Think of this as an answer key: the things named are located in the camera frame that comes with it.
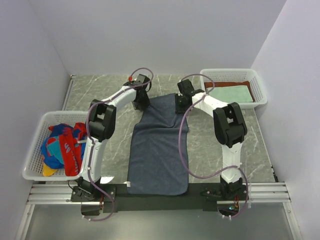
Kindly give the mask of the rust brown towel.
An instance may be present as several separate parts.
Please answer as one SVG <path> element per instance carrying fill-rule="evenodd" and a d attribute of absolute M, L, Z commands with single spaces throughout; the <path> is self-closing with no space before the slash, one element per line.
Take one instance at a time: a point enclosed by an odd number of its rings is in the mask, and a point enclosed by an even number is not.
<path fill-rule="evenodd" d="M 222 81 L 222 82 L 215 82 L 214 87 L 212 82 L 204 82 L 204 90 L 208 92 L 208 88 L 215 88 L 215 87 L 231 87 L 231 86 L 247 86 L 249 89 L 249 92 L 253 98 L 253 102 L 255 101 L 255 98 L 253 97 L 253 93 L 251 91 L 251 86 L 249 81 L 244 81 L 244 82 L 227 82 L 227 81 Z"/>

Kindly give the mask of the mint green towel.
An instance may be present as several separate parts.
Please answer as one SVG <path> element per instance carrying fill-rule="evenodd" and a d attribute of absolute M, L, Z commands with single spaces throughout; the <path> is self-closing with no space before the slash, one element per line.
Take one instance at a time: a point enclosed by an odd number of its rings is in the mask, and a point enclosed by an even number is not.
<path fill-rule="evenodd" d="M 209 87 L 209 95 L 217 100 L 226 103 L 253 103 L 253 97 L 250 94 L 250 91 L 245 85 L 238 86 L 225 86 L 225 87 Z"/>

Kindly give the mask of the blue grey cloth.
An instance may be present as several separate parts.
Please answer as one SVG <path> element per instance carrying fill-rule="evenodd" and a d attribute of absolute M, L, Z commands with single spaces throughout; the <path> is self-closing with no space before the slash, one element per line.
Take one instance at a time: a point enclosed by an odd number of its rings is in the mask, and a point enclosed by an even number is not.
<path fill-rule="evenodd" d="M 150 99 L 140 122 L 133 129 L 128 193 L 132 195 L 178 196 L 189 185 L 189 174 L 181 162 L 188 160 L 187 123 L 175 112 L 175 95 Z"/>

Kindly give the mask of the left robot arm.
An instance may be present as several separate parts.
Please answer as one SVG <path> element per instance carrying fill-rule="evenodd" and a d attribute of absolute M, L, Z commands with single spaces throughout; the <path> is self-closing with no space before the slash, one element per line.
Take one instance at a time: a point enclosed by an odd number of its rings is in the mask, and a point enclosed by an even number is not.
<path fill-rule="evenodd" d="M 146 88 L 152 85 L 152 79 L 143 74 L 133 79 L 130 75 L 116 93 L 103 100 L 94 99 L 91 102 L 85 122 L 87 140 L 80 175 L 76 180 L 76 195 L 95 201 L 102 194 L 100 181 L 103 153 L 115 132 L 117 111 L 129 103 L 132 103 L 135 109 L 145 110 L 150 105 Z"/>

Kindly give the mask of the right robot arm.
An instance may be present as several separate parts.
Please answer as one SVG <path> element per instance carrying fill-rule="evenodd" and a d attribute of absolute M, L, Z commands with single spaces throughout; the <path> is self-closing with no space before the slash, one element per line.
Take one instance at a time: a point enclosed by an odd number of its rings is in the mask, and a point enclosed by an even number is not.
<path fill-rule="evenodd" d="M 231 201 L 247 193 L 248 180 L 241 169 L 241 149 L 248 129 L 239 104 L 223 102 L 202 89 L 195 89 L 189 79 L 179 81 L 177 87 L 175 111 L 184 113 L 178 134 L 178 151 L 183 166 L 187 165 L 182 154 L 182 128 L 192 108 L 213 118 L 214 134 L 222 148 L 222 169 L 208 176 L 219 176 L 220 183 L 201 194 L 214 201 Z"/>

